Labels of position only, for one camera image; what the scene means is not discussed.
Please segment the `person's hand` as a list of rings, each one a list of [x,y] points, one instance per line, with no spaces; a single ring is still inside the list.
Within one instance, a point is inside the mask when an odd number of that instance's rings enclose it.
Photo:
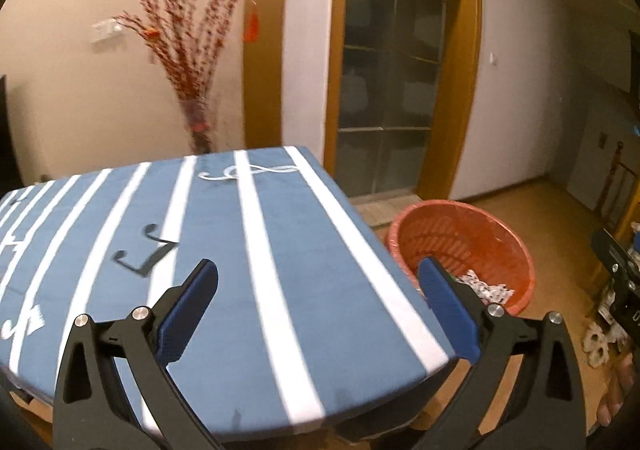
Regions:
[[[636,381],[638,381],[638,371],[634,365],[634,354],[625,352],[612,367],[608,389],[598,405],[597,422],[600,426],[611,424]]]

